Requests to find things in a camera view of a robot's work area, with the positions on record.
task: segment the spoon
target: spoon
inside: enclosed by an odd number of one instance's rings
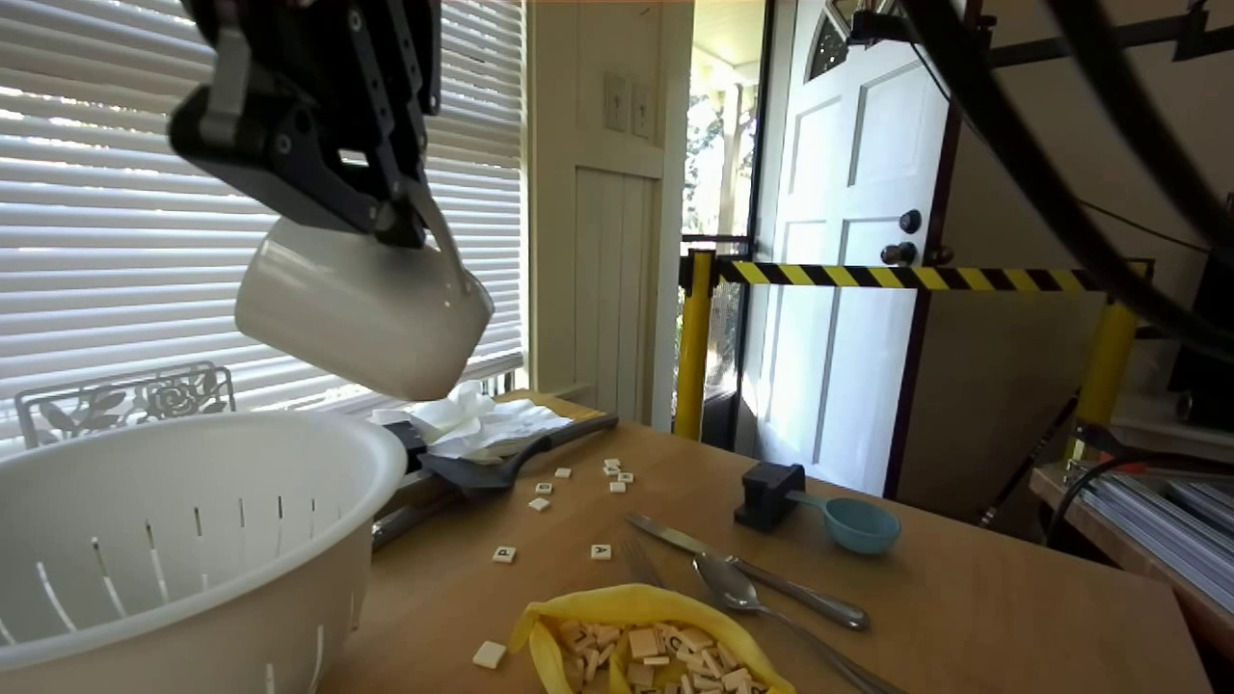
[[[862,690],[862,694],[891,694],[895,690],[885,678],[877,678],[866,665],[850,661],[843,651],[826,642],[816,633],[800,629],[799,620],[786,620],[786,616],[772,611],[768,602],[758,602],[755,583],[746,583],[729,559],[699,555],[693,570],[729,609],[772,616],[773,625],[807,636],[816,647],[819,661],[830,661],[855,690]]]

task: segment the robotic arm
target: robotic arm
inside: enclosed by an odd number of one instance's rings
[[[425,115],[439,113],[439,0],[183,0],[213,83],[169,120],[192,167],[308,227],[425,246]]]

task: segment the yellow and black striped tape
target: yellow and black striped tape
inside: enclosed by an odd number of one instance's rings
[[[862,287],[924,287],[924,294],[1092,294],[1083,268],[1025,264],[795,264],[795,262],[729,262],[717,276],[735,284],[862,284]]]

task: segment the table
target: table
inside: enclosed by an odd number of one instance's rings
[[[1030,484],[1050,510],[1057,510],[1060,498],[1066,493],[1065,466],[1034,466]],[[1172,586],[1185,609],[1185,620],[1194,629],[1194,636],[1212,642],[1227,661],[1234,661],[1234,620],[1227,609],[1218,609],[1208,595],[1199,595],[1185,573],[1161,561],[1149,548],[1142,548],[1102,516],[1088,511],[1083,505],[1066,510],[1066,524],[1123,570]]]
[[[629,493],[606,488],[610,456],[636,473]],[[547,511],[530,511],[530,484],[553,466],[570,466],[574,476],[560,480]],[[632,568],[619,555],[632,543],[672,591],[705,598],[682,555],[624,526],[629,511],[862,605],[871,633],[843,633],[768,595],[777,611],[807,620],[902,690],[1208,690],[1179,605],[1161,583],[907,505],[885,505],[907,524],[885,559],[830,548],[809,510],[764,535],[733,524],[746,466],[741,456],[632,425],[535,460],[507,498],[427,516],[372,559],[359,633],[319,690],[535,690],[526,656],[483,672],[471,661],[472,647],[503,641],[535,598],[629,583]],[[611,561],[586,559],[597,541],[618,548]],[[489,559],[497,543],[519,548],[511,568]],[[741,620],[800,694],[846,690],[772,620]]]

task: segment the white door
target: white door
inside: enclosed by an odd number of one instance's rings
[[[819,0],[799,0],[758,257],[884,264],[891,244],[924,251],[948,102],[907,41],[855,46],[807,82],[816,14]],[[755,287],[744,372],[755,438],[741,446],[884,493],[911,323],[913,294],[897,287]]]

